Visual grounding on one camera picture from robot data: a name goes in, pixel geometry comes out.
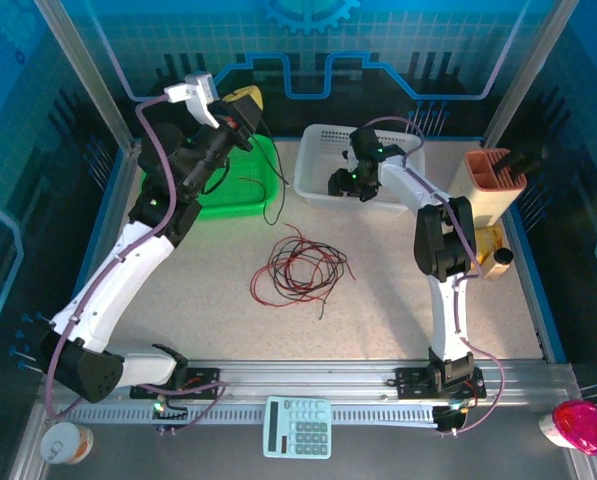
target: pink lid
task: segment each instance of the pink lid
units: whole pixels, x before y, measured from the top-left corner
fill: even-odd
[[[570,400],[552,414],[560,434],[578,450],[597,455],[597,407],[591,402]]]

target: white tabletop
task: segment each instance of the white tabletop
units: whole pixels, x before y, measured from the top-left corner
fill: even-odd
[[[298,143],[279,148],[291,181]],[[447,188],[464,153],[477,148],[475,142],[428,143],[427,175]],[[431,302],[413,258],[413,215],[333,215],[288,189],[281,222],[349,258],[357,281],[343,277],[322,320],[318,302],[277,309],[250,296],[252,275],[290,229],[269,227],[260,217],[199,221],[132,301],[110,350],[158,342],[192,359],[427,358]],[[501,358],[542,356],[515,268],[496,282],[471,281],[467,315],[475,346]]]

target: green plastic basket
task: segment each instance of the green plastic basket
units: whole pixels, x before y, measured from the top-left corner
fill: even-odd
[[[278,177],[265,161],[266,155],[274,168],[278,167],[274,144],[262,135],[254,137],[257,142],[249,140],[253,146],[251,152],[239,148],[231,151],[231,168],[223,184],[215,192],[198,198],[203,206],[199,220],[262,215],[265,205],[278,195]],[[207,188],[211,188],[223,174],[223,169],[217,170],[207,182]]]

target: white plastic basket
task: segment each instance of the white plastic basket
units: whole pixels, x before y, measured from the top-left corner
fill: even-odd
[[[320,207],[338,207],[349,210],[374,210],[400,215],[407,211],[398,198],[387,188],[381,187],[376,198],[362,203],[355,197],[331,197],[327,194],[329,177],[339,168],[353,170],[358,165],[349,134],[356,128],[335,125],[310,125],[300,141],[296,171],[294,174],[294,190],[307,203]],[[420,138],[408,133],[376,130],[383,145],[398,145],[409,151],[420,144]],[[349,152],[349,160],[342,156],[343,150]],[[425,173],[424,149],[415,152],[409,162],[422,174]]]

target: gear logo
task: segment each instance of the gear logo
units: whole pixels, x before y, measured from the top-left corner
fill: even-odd
[[[36,16],[31,0],[0,0],[0,31],[18,52],[36,31]]]
[[[350,10],[360,6],[359,0],[263,0],[267,19],[278,26],[289,27],[291,33],[314,31],[324,33],[327,27],[337,28],[341,19],[350,18]]]

